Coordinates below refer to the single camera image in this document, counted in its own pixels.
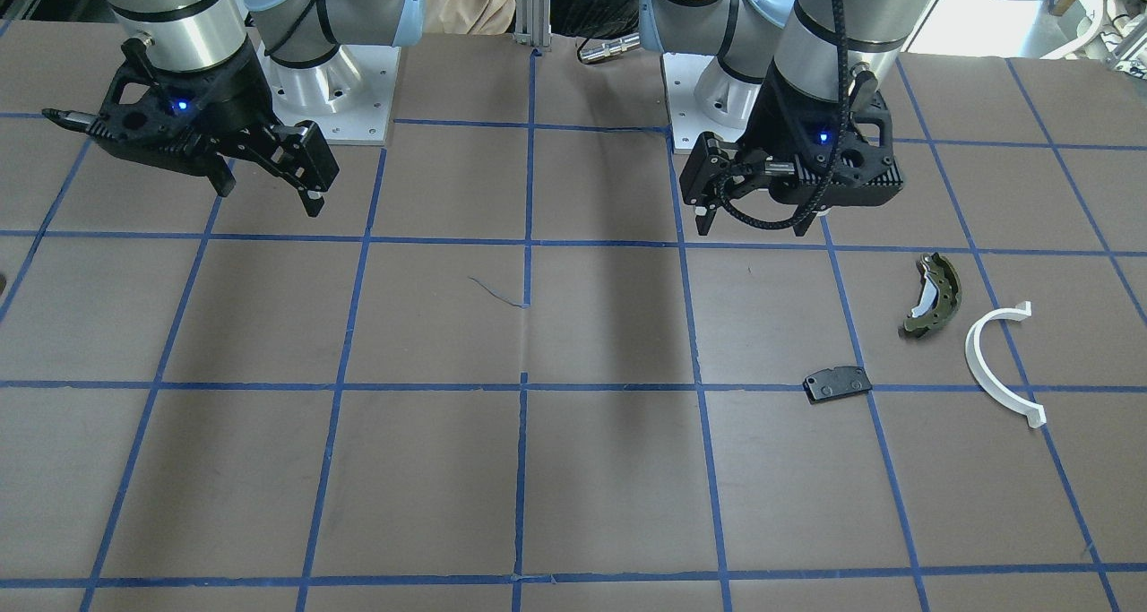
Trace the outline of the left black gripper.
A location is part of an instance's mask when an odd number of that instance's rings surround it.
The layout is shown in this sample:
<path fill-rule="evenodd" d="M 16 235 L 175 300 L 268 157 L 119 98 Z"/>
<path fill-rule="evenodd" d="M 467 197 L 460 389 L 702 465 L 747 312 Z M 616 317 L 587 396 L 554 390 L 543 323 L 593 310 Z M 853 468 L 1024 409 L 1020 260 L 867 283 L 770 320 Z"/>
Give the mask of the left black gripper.
<path fill-rule="evenodd" d="M 771 156 L 791 163 L 795 172 L 791 176 L 750 176 L 729 187 L 729 198 L 740 199 L 765 186 L 777 203 L 805 203 L 830 166 L 838 127 L 837 103 L 794 88 L 777 65 L 770 65 L 746 134 L 736 143 L 702 132 L 677 176 L 682 203 L 694 207 L 699 235 L 709 235 L 717 213 L 724 211 L 717 186 L 735 159 L 757 164 Z M 892 130 L 892 113 L 876 92 L 866 109 L 849 118 L 838 140 L 837 168 L 821 198 L 824 207 L 882 205 L 902 191 L 905 179 L 894 158 Z"/>

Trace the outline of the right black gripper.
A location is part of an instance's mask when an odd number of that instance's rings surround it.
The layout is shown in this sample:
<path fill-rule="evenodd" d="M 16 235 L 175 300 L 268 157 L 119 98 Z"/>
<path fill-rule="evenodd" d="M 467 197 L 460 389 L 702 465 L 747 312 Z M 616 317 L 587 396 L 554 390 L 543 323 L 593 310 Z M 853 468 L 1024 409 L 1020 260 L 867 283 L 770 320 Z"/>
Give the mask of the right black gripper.
<path fill-rule="evenodd" d="M 139 37 L 120 48 L 125 61 L 97 113 L 45 108 L 44 117 L 86 134 L 115 158 L 204 176 L 219 198 L 235 187 L 226 159 L 252 160 L 295 188 L 307 215 L 319 215 L 340 163 L 317 121 L 279 125 L 250 38 L 200 72 L 153 64 L 151 49 Z"/>

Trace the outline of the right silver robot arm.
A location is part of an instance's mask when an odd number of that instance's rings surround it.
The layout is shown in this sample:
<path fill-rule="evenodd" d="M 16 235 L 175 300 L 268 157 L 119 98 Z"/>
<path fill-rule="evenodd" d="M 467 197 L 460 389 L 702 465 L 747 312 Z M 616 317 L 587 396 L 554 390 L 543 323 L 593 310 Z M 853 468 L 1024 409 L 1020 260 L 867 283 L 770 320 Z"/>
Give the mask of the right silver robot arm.
<path fill-rule="evenodd" d="M 46 108 L 122 160 L 203 176 L 221 198 L 249 160 L 319 215 L 340 175 L 320 116 L 367 99 L 352 46 L 418 44 L 426 0 L 106 0 L 125 58 L 95 113 Z"/>

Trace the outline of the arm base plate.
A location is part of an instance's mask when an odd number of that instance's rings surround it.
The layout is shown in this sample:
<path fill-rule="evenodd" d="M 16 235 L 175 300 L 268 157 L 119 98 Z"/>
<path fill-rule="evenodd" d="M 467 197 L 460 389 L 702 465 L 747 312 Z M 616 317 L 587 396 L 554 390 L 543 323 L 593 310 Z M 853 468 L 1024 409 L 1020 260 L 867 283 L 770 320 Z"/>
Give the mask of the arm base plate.
<path fill-rule="evenodd" d="M 284 125 L 311 119 L 331 146 L 385 146 L 401 49 L 341 46 L 331 60 L 309 68 L 262 56 L 273 110 Z"/>
<path fill-rule="evenodd" d="M 746 133 L 760 91 L 725 72 L 716 56 L 665 53 L 662 57 L 673 151 L 687 155 L 703 132 L 725 142 Z"/>

